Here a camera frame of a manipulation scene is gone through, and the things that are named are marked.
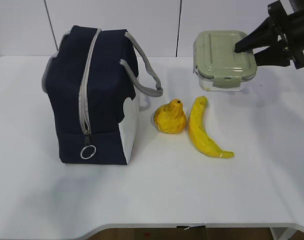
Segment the navy blue bag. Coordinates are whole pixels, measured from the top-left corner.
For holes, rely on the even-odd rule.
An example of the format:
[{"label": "navy blue bag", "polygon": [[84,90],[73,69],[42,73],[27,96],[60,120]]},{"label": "navy blue bag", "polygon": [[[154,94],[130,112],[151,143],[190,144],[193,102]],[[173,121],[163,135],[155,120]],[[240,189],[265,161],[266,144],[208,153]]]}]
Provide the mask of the navy blue bag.
[{"label": "navy blue bag", "polygon": [[[134,48],[142,56],[156,89],[138,81]],[[73,26],[63,36],[42,78],[59,142],[59,157],[69,164],[128,164],[139,112],[137,90],[163,93],[143,50],[127,30],[101,31]]]}]

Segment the food container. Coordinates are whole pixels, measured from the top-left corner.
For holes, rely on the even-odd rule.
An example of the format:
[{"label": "food container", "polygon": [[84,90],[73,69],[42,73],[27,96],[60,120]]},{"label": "food container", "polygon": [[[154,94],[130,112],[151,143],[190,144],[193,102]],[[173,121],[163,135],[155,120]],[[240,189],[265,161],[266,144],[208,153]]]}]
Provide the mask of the food container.
[{"label": "food container", "polygon": [[240,91],[257,70],[253,51],[235,53],[241,31],[203,31],[193,45],[193,72],[206,91]]}]

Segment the white table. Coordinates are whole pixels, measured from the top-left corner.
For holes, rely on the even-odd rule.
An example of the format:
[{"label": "white table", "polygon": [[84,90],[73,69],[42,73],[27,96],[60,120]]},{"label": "white table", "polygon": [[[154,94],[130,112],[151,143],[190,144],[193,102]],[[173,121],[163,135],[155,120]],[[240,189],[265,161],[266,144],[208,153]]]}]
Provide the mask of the white table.
[{"label": "white table", "polygon": [[[260,67],[245,90],[205,92],[190,57],[152,57],[164,95],[141,96],[129,166],[58,158],[46,56],[0,58],[0,239],[77,239],[114,227],[285,227],[304,232],[304,68]],[[153,86],[140,61],[140,80]],[[206,128],[235,158],[162,134],[153,112],[205,95]]]}]

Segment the bag handle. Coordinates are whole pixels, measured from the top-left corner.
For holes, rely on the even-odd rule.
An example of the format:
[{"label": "bag handle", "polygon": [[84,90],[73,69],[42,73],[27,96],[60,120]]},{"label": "bag handle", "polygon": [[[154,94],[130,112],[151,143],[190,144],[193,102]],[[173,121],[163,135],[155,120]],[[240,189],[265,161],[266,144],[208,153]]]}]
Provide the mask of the bag handle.
[{"label": "bag handle", "polygon": [[145,69],[146,72],[151,75],[154,80],[156,81],[156,89],[152,89],[146,86],[141,85],[137,78],[135,77],[133,71],[131,70],[130,66],[128,65],[128,63],[124,60],[121,59],[120,60],[120,64],[125,68],[125,71],[128,75],[128,77],[130,78],[130,80],[132,81],[133,85],[142,93],[146,94],[147,96],[153,97],[153,98],[157,98],[163,95],[163,88],[161,86],[161,81],[160,78],[158,77],[158,75],[156,74],[156,72],[153,70],[150,62],[148,61],[144,51],[142,50],[142,48],[138,45],[137,41],[134,39],[134,37],[129,33],[126,32],[125,33],[125,37],[127,37],[131,43],[133,44],[134,48],[138,51],[138,53],[141,55],[143,62],[145,64]]},{"label": "bag handle", "polygon": [[66,33],[63,35],[62,40],[61,40],[61,43],[60,43],[60,46],[58,47],[58,51],[57,51],[54,55],[52,55],[52,56],[50,57],[50,59],[48,60],[48,62],[47,62],[47,65],[46,65],[46,67],[45,67],[44,74],[43,74],[43,76],[42,76],[42,90],[43,90],[44,93],[47,93],[47,89],[46,89],[46,80],[47,80],[48,71],[49,71],[49,69],[50,69],[50,67],[51,67],[51,64],[52,64],[53,60],[57,57],[58,52],[60,51],[60,49],[61,49],[61,47],[62,47],[62,45],[63,45],[64,40],[69,36],[70,32],[71,32],[71,31],[68,31],[68,32],[66,32]]}]

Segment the white bag panel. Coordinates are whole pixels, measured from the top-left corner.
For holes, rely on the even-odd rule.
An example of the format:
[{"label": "white bag panel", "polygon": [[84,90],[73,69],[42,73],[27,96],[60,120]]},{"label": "white bag panel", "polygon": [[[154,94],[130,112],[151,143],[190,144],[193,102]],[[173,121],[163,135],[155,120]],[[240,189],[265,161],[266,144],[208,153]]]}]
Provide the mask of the white bag panel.
[{"label": "white bag panel", "polygon": [[123,111],[124,118],[118,124],[124,155],[127,164],[130,162],[133,143],[136,135],[136,128],[138,123],[138,113],[140,105],[140,92],[135,89],[136,96],[132,100],[130,97],[124,100]]}]

